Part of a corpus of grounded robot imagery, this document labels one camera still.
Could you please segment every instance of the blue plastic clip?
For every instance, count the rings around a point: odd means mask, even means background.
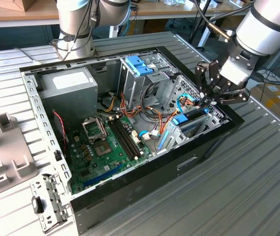
[[[141,60],[138,56],[126,57],[126,62],[138,76],[153,73],[153,70],[147,67],[145,62]]]

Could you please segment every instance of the ram slot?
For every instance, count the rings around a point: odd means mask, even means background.
[[[113,130],[114,135],[117,137],[119,143],[126,151],[130,160],[134,160],[135,157],[140,157],[140,152],[132,139],[125,131],[122,123],[119,120],[115,120],[110,123],[110,128]]]
[[[118,139],[119,143],[121,144],[121,146],[123,147],[123,149],[127,153],[129,159],[133,160],[134,156],[133,156],[132,152],[129,150],[128,145],[126,144],[126,142],[124,141],[124,139],[120,135],[117,127],[113,123],[109,123],[109,127],[111,128],[111,130],[114,133],[115,137]]]
[[[117,121],[117,127],[120,130],[121,134],[126,138],[126,141],[130,145],[129,147],[133,151],[133,154],[135,156],[140,157],[140,152],[139,152],[137,146],[135,145],[134,141],[132,141],[132,139],[130,138],[130,136],[128,135],[128,133],[126,132],[126,130],[124,129],[122,123],[119,120]]]

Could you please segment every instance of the desk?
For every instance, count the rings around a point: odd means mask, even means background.
[[[95,40],[100,54],[165,46],[192,71],[207,59],[170,32]],[[53,47],[24,49],[42,63],[58,61]],[[19,122],[40,174],[51,170],[19,67],[33,63],[16,50],[0,51],[0,113]],[[245,120],[205,162],[84,236],[280,235],[280,120],[254,99],[232,108]],[[0,236],[41,236],[29,180],[0,193]],[[75,236],[69,219],[50,236]]]
[[[207,16],[222,14],[237,9],[228,0],[217,8],[209,8]],[[138,20],[186,18],[196,15],[196,7],[167,6],[163,2],[140,2],[138,4]],[[0,27],[37,26],[59,24],[58,10],[54,0],[37,0],[27,12],[0,8]]]

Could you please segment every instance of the green circuit board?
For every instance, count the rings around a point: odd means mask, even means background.
[[[123,125],[131,128],[130,130],[134,130],[127,117],[119,120]],[[135,143],[143,154],[139,156],[138,160],[130,160],[107,122],[104,122],[104,129],[107,133],[106,140],[96,140],[94,143],[89,143],[83,128],[67,133],[70,147],[66,160],[72,173],[70,185],[73,194],[88,188],[90,185],[87,183],[96,184],[152,156],[144,143]],[[90,125],[88,130],[89,134],[93,135],[99,132],[97,125]]]

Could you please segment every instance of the aluminum profile table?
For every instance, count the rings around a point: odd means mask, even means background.
[[[95,41],[100,54],[166,46],[193,69],[205,60],[170,32]],[[50,46],[24,49],[42,63],[58,61]],[[15,116],[40,174],[52,168],[18,68],[33,62],[0,51],[0,113]],[[245,123],[215,154],[188,173],[91,229],[88,236],[280,235],[280,120],[256,100],[232,106]],[[0,193],[0,236],[41,235],[26,181]],[[52,235],[76,235],[68,221]]]

